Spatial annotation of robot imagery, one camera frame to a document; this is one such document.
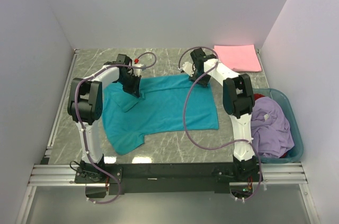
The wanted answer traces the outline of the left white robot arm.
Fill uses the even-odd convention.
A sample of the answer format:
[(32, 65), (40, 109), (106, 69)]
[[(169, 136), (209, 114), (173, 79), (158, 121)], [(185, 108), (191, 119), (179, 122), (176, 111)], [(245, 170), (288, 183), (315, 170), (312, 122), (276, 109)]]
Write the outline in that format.
[(103, 113), (103, 91), (112, 83), (122, 86), (123, 95), (133, 100), (141, 99), (139, 85), (141, 66), (127, 55), (119, 54), (117, 59), (106, 62), (101, 69), (87, 78), (74, 78), (67, 104), (67, 112), (76, 122), (82, 144), (82, 161), (94, 163), (87, 170), (93, 182), (104, 180), (106, 170), (100, 166), (103, 151), (99, 140), (99, 120)]

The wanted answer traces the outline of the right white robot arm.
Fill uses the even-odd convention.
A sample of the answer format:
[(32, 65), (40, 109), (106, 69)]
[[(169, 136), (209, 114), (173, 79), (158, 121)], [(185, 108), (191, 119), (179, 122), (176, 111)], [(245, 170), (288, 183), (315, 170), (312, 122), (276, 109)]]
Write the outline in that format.
[(182, 70), (195, 84), (207, 86), (211, 78), (222, 86), (222, 104), (231, 119), (234, 138), (233, 171), (229, 177), (244, 181), (258, 172), (256, 153), (252, 146), (251, 118), (255, 104), (251, 78), (221, 63), (217, 53), (207, 55), (202, 47), (189, 49), (193, 63), (185, 62)]

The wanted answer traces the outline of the teal t shirt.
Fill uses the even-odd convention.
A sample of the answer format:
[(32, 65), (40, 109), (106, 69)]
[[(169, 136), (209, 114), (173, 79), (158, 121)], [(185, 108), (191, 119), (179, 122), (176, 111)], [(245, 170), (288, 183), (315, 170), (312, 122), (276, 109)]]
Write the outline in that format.
[(143, 78), (141, 99), (123, 95), (112, 83), (104, 90), (102, 121), (115, 152), (125, 155), (161, 132), (217, 130), (217, 108), (210, 86), (192, 85), (187, 75)]

